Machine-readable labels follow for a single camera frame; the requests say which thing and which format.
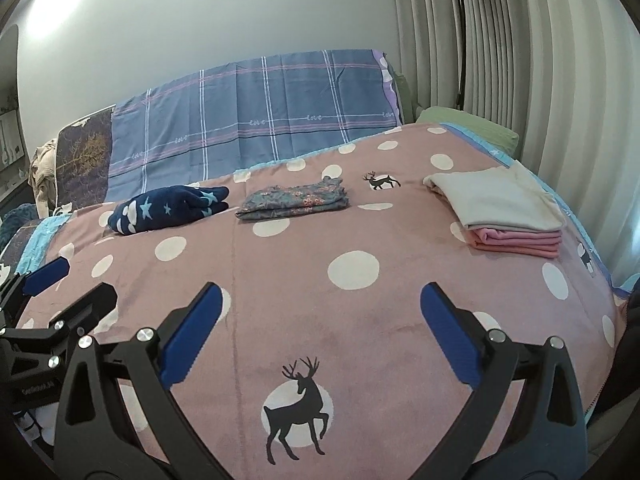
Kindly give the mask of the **pink polka dot deer blanket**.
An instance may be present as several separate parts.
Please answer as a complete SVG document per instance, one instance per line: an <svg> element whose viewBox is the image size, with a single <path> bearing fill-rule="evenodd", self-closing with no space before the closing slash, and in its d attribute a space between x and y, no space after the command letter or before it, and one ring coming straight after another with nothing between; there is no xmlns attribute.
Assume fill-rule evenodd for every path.
<svg viewBox="0 0 640 480"><path fill-rule="evenodd" d="M27 306L43 328L94 285L117 292L99 342L130 338L219 285L222 317L172 393L238 479L405 479L470 395L420 311L435 282L486 327L516 341L561 337L582 403L597 399L625 329L624 307L572 224L559 257L479 252L424 179L495 166L440 127L394 129L344 148L227 176L229 205L270 185L339 174L345 210L264 223L232 211L119 236L110 205L86 208L49 256L70 274Z"/></svg>

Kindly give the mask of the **grey pleated curtain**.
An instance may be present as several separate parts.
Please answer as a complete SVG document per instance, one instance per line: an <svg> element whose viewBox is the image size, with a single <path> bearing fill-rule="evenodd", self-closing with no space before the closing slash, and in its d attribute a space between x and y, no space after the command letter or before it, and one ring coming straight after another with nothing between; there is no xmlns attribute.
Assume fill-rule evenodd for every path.
<svg viewBox="0 0 640 480"><path fill-rule="evenodd" d="M455 106L454 0L394 0L414 104ZM639 270L639 0L465 0L463 109L515 131L521 162L615 281Z"/></svg>

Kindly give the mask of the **blue plaid headboard cover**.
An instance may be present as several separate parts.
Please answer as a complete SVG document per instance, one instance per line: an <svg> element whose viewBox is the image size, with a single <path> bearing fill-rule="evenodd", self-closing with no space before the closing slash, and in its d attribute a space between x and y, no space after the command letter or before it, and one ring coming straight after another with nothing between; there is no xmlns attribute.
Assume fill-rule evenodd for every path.
<svg viewBox="0 0 640 480"><path fill-rule="evenodd" d="M373 49L260 56L198 70L115 106L106 198L234 174L401 123Z"/></svg>

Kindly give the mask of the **folded white cloth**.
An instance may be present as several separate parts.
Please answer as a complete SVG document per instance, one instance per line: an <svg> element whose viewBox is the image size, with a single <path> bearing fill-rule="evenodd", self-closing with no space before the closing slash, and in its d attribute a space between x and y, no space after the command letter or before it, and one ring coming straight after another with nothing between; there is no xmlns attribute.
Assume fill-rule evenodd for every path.
<svg viewBox="0 0 640 480"><path fill-rule="evenodd" d="M555 198L519 162L509 168L439 172L423 184L448 202L467 229L552 232L565 226Z"/></svg>

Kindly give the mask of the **navy star fleece garment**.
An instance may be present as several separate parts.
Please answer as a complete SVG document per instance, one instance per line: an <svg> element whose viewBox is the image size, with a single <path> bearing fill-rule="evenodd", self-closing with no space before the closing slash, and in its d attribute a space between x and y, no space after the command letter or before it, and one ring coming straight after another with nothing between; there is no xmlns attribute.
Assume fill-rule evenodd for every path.
<svg viewBox="0 0 640 480"><path fill-rule="evenodd" d="M228 196L229 189L225 186L157 188L118 204L108 217L107 225L120 235L183 226L226 211Z"/></svg>

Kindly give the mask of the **dark tree print pillow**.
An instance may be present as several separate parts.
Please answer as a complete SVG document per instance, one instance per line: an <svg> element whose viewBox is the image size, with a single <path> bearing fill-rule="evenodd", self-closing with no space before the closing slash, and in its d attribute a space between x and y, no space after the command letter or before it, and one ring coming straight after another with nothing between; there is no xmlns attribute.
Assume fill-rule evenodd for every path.
<svg viewBox="0 0 640 480"><path fill-rule="evenodd" d="M73 209L103 203L112 156L114 105L76 120L58 133L56 206Z"/></svg>

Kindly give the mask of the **green pillow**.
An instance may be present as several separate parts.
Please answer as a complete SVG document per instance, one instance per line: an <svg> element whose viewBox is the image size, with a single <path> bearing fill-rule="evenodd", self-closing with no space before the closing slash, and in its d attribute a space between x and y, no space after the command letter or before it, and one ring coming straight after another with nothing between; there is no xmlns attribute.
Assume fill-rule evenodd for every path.
<svg viewBox="0 0 640 480"><path fill-rule="evenodd" d="M446 122L456 127L462 127L477 134L485 141L513 157L520 143L520 136L509 128L498 125L490 120L454 108L432 106L421 110L416 123Z"/></svg>

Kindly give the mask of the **folded pink cloth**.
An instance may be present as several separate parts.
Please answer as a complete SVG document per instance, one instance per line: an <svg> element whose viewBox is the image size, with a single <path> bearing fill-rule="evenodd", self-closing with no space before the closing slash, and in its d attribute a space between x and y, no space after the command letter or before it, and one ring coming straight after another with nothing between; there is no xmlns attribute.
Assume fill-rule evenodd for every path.
<svg viewBox="0 0 640 480"><path fill-rule="evenodd" d="M483 252L504 252L546 259L559 255L562 232L501 231L481 228L464 230L465 241Z"/></svg>

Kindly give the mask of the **light blue fuzzy blanket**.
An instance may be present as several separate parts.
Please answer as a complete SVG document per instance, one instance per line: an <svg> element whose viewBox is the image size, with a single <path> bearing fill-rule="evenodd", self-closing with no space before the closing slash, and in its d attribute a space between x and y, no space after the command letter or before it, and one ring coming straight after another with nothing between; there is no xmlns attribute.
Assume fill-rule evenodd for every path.
<svg viewBox="0 0 640 480"><path fill-rule="evenodd" d="M48 247L56 233L72 218L71 214L57 214L43 219L27 242L15 273L25 275L37 271L43 265Z"/></svg>

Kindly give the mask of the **beige clothes pile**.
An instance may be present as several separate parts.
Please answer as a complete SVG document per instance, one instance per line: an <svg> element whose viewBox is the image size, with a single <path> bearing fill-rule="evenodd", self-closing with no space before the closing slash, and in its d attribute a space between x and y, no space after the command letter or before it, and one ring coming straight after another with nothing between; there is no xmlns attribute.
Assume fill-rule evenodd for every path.
<svg viewBox="0 0 640 480"><path fill-rule="evenodd" d="M29 165L28 183L34 192L37 214L48 218L56 206L55 161L58 140L51 139L36 148Z"/></svg>

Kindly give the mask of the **teal floral garment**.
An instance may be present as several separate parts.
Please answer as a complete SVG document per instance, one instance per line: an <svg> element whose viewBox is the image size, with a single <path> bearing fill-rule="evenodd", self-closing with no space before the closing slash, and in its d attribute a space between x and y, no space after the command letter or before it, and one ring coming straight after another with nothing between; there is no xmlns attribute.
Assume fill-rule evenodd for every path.
<svg viewBox="0 0 640 480"><path fill-rule="evenodd" d="M319 182L282 188L273 185L256 191L235 211L241 221L262 221L337 211L349 207L341 178L324 177Z"/></svg>

